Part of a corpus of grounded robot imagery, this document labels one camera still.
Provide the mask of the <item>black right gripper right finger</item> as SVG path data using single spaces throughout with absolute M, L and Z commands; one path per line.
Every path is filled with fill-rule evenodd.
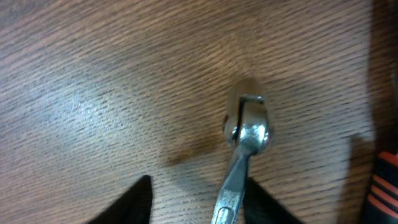
M 251 177 L 246 182 L 243 210 L 245 224 L 303 224 Z

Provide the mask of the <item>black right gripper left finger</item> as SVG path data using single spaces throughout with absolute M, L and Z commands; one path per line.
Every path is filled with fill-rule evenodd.
M 88 224 L 149 224 L 152 211 L 152 179 L 143 175 L 107 209 Z

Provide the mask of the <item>silver wrench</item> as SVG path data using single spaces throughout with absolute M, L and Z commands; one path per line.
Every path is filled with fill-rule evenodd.
M 255 78 L 242 79 L 230 90 L 223 132 L 233 153 L 217 196 L 212 224 L 236 222 L 246 190 L 250 158 L 271 143 L 273 127 L 265 91 Z

